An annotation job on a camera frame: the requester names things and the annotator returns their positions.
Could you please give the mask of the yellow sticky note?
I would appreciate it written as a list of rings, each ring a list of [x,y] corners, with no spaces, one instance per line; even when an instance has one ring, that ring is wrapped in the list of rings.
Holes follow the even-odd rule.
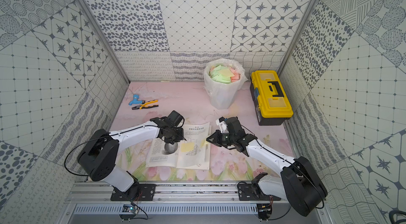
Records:
[[[194,147],[195,147],[195,143],[193,143],[193,142],[182,143],[181,146],[180,146],[180,151],[182,153],[188,153],[190,151],[193,151]]]
[[[207,142],[206,140],[203,140],[202,143],[201,143],[201,147],[203,148],[208,144],[209,144],[209,142]]]

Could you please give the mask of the sketch tutorial book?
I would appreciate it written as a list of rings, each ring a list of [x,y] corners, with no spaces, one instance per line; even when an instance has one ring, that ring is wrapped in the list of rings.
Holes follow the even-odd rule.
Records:
[[[210,146],[206,138],[211,132],[210,123],[184,125],[184,137],[179,143],[166,145],[155,139],[147,155],[146,167],[167,166],[177,169],[209,170]]]

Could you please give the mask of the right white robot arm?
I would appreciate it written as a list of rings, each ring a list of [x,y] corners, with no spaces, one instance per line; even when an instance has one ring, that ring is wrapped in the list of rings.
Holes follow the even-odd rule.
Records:
[[[267,146],[255,135],[246,133],[237,117],[221,117],[216,125],[219,129],[206,139],[207,142],[236,150],[280,174],[280,179],[268,174],[258,175],[253,181],[258,192],[286,199],[304,217],[319,204],[324,204],[327,189],[307,158],[287,156]]]

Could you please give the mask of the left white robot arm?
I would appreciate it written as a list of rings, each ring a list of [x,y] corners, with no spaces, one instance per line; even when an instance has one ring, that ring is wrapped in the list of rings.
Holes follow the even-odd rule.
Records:
[[[86,172],[84,176],[93,181],[104,181],[120,192],[127,192],[136,186],[138,180],[116,166],[117,156],[138,143],[153,139],[164,142],[163,152],[166,155],[174,155],[180,143],[186,141],[184,122],[181,114],[172,111],[169,116],[155,117],[124,130],[107,132],[100,129],[94,132],[90,140],[77,145],[70,152],[82,146],[77,162]]]

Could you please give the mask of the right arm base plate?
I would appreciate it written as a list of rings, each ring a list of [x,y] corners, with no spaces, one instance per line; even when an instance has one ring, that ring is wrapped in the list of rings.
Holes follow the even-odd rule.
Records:
[[[274,195],[265,195],[257,184],[239,182],[236,187],[240,201],[281,201]]]

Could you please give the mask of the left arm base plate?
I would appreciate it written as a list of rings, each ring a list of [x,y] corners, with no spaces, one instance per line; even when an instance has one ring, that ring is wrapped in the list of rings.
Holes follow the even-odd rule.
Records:
[[[134,184],[122,192],[114,188],[111,201],[153,201],[156,184]]]

